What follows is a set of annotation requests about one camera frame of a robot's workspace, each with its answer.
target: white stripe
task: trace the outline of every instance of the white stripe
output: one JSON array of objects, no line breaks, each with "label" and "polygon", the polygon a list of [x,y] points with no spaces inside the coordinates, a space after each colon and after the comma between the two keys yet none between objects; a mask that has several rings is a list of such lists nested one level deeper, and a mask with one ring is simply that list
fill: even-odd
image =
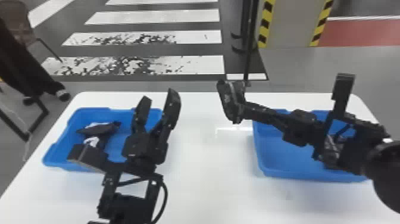
[{"label": "white stripe", "polygon": [[[243,80],[244,74],[226,74],[227,80]],[[265,73],[250,73],[249,80],[267,80]]]},{"label": "white stripe", "polygon": [[73,33],[63,46],[222,43],[221,30]]},{"label": "white stripe", "polygon": [[56,14],[74,0],[48,0],[29,12],[28,18],[33,28]]},{"label": "white stripe", "polygon": [[135,24],[218,22],[218,9],[163,10],[163,11],[113,11],[95,13],[85,24]]},{"label": "white stripe", "polygon": [[42,66],[56,76],[225,74],[222,55],[47,58]]},{"label": "white stripe", "polygon": [[218,2],[218,0],[109,0],[106,5],[181,4]]},{"label": "white stripe", "polygon": [[341,20],[399,20],[400,15],[377,15],[377,16],[338,16],[329,17],[329,21]]}]

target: black metal pole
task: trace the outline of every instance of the black metal pole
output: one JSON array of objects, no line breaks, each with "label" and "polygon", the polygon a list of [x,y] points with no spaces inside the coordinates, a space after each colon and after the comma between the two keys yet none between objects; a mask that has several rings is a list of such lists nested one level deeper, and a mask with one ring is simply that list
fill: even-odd
[{"label": "black metal pole", "polygon": [[251,0],[243,0],[242,22],[240,24],[240,35],[242,36],[243,46],[246,45],[248,39],[250,7],[251,7]]},{"label": "black metal pole", "polygon": [[260,4],[260,0],[253,0],[252,3],[252,10],[251,10],[251,18],[249,22],[249,33],[248,33],[248,41],[247,41],[247,52],[246,52],[246,64],[245,64],[245,72],[244,72],[244,80],[247,82],[249,80],[249,71],[250,71],[250,65],[251,65],[251,56],[252,56],[252,51],[253,51],[253,45],[254,45],[254,32],[255,32],[255,23],[257,20],[257,14],[258,14],[258,5]]},{"label": "black metal pole", "polygon": [[33,122],[33,124],[29,127],[29,132],[33,133],[39,126],[39,124],[45,119],[45,117],[48,115],[49,113],[41,113],[39,115],[39,117]]}]

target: person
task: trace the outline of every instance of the person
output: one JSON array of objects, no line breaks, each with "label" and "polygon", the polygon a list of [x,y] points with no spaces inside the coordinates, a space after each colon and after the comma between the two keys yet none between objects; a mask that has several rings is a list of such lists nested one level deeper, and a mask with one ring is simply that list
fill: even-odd
[{"label": "person", "polygon": [[[0,78],[7,85],[24,95],[24,105],[32,105],[35,102],[33,97],[40,97],[45,92],[57,96],[62,102],[70,99],[71,96],[65,90],[65,86],[60,82],[56,82],[30,54],[27,48],[15,39],[1,18],[0,54],[8,58],[7,61],[0,60]],[[19,74],[13,74],[10,66],[13,66],[15,68],[14,71]],[[31,91],[25,89],[15,75],[19,75],[29,85]]]}]

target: yellow and black striped pole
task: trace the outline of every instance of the yellow and black striped pole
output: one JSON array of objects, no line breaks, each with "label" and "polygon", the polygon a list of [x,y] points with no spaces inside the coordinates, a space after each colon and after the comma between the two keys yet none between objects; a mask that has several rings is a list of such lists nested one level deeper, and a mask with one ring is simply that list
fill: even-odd
[{"label": "yellow and black striped pole", "polygon": [[262,9],[262,20],[260,26],[260,35],[258,36],[258,47],[265,48],[267,46],[268,37],[270,35],[271,23],[274,14],[274,6],[276,0],[264,0],[264,8]]},{"label": "yellow and black striped pole", "polygon": [[333,0],[325,0],[324,8],[318,18],[317,27],[315,28],[314,35],[312,36],[310,46],[318,46],[322,32],[324,32],[326,21],[332,10]]}]

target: black shoe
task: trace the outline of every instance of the black shoe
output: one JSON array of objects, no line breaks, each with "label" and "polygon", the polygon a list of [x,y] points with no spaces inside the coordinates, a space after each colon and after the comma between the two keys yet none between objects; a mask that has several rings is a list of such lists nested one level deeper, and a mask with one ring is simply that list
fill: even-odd
[{"label": "black shoe", "polygon": [[66,102],[66,101],[70,100],[70,98],[71,98],[71,95],[70,95],[65,89],[62,89],[62,90],[57,91],[57,92],[55,93],[55,95],[56,95],[56,96],[58,97],[58,99],[60,99],[60,101],[62,101],[62,102]]},{"label": "black shoe", "polygon": [[24,97],[24,99],[22,100],[22,103],[25,106],[30,106],[35,103],[35,100],[33,99],[33,97]]}]

